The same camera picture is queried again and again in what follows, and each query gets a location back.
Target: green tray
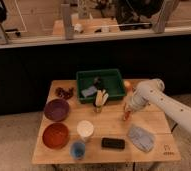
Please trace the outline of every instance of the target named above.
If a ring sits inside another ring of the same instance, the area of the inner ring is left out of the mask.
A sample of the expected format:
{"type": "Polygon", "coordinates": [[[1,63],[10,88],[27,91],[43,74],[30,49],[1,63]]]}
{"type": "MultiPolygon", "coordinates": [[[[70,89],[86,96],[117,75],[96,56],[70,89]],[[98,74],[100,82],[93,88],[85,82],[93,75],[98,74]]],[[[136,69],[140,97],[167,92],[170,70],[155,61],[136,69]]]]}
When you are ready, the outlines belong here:
{"type": "Polygon", "coordinates": [[[109,94],[108,100],[120,100],[126,95],[123,80],[118,69],[78,71],[76,73],[77,96],[81,103],[92,103],[95,101],[96,95],[85,98],[81,91],[92,86],[96,77],[103,79],[104,88],[109,94]]]}

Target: white cup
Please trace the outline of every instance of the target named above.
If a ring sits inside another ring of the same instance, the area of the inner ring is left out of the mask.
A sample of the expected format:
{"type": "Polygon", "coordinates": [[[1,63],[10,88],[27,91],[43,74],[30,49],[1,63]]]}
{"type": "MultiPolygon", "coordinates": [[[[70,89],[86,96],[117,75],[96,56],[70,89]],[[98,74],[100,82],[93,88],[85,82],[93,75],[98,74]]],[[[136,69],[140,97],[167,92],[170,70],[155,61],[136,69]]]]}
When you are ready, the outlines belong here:
{"type": "Polygon", "coordinates": [[[83,32],[83,26],[80,23],[75,24],[74,31],[76,33],[82,33],[83,32]]]}
{"type": "Polygon", "coordinates": [[[101,26],[101,32],[102,33],[109,33],[110,32],[110,26],[104,24],[103,26],[101,26]]]}
{"type": "Polygon", "coordinates": [[[77,125],[77,132],[84,142],[89,141],[90,137],[93,135],[94,126],[91,122],[87,120],[80,121],[77,125]]]}

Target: wooden table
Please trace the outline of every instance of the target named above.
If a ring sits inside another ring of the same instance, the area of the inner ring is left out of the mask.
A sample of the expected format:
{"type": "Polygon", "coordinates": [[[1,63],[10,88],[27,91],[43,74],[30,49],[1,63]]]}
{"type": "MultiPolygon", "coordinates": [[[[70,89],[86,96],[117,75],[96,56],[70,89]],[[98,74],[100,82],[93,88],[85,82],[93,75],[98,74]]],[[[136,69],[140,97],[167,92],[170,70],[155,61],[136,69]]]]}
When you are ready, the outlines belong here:
{"type": "MultiPolygon", "coordinates": [[[[111,33],[120,32],[117,21],[111,18],[72,19],[73,26],[75,26],[77,23],[83,26],[84,32],[82,34],[94,34],[95,30],[100,29],[103,25],[108,25],[111,33]]],[[[55,36],[64,35],[64,26],[62,20],[55,21],[52,34],[55,36]]]]}
{"type": "MultiPolygon", "coordinates": [[[[130,80],[135,86],[139,80],[130,80]]],[[[92,104],[80,104],[76,95],[75,80],[53,81],[47,102],[57,98],[55,89],[62,87],[68,89],[74,87],[74,96],[68,100],[71,110],[69,116],[63,121],[70,130],[70,140],[62,149],[49,149],[42,142],[44,129],[53,122],[44,115],[42,117],[37,142],[32,158],[33,164],[63,164],[63,163],[110,163],[110,162],[154,162],[177,161],[180,153],[171,134],[165,115],[155,105],[148,105],[143,110],[136,112],[127,121],[122,121],[124,101],[109,101],[101,113],[95,113],[92,104]],[[76,131],[77,123],[81,120],[89,120],[94,124],[95,132],[89,142],[86,143],[86,153],[82,160],[75,161],[70,156],[71,144],[79,140],[76,131]],[[136,148],[127,137],[131,124],[136,124],[155,135],[154,148],[144,153],[136,148]],[[123,138],[125,149],[102,149],[102,137],[123,138]]]]}

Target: cloth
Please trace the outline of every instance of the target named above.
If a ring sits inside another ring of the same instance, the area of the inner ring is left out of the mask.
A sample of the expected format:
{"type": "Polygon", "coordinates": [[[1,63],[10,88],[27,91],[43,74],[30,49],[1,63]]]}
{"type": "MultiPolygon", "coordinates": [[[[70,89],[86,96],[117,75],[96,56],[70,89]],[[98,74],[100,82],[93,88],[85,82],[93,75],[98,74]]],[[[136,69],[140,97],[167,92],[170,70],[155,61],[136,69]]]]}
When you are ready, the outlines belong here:
{"type": "Polygon", "coordinates": [[[87,89],[81,91],[81,94],[86,98],[97,93],[97,88],[95,86],[90,86],[87,89]]]}
{"type": "Polygon", "coordinates": [[[137,148],[144,152],[149,152],[154,147],[155,136],[136,125],[130,128],[128,137],[137,148]]]}

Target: floor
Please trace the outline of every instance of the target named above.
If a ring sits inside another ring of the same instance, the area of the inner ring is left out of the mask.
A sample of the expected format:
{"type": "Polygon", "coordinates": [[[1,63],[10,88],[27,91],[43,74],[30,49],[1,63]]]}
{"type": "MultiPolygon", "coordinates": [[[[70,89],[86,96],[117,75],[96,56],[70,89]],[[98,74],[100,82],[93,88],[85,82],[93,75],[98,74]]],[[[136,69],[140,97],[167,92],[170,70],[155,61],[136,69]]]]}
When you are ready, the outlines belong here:
{"type": "MultiPolygon", "coordinates": [[[[191,106],[191,94],[173,98],[191,106]]],[[[53,171],[51,166],[32,165],[31,159],[42,111],[0,116],[0,171],[53,171]]],[[[173,121],[168,118],[172,127],[173,121]]],[[[160,164],[154,171],[191,171],[191,136],[181,127],[173,132],[181,161],[160,164]]],[[[151,163],[137,163],[136,171],[146,171],[151,163]]],[[[61,165],[62,171],[132,171],[132,163],[61,165]]]]}

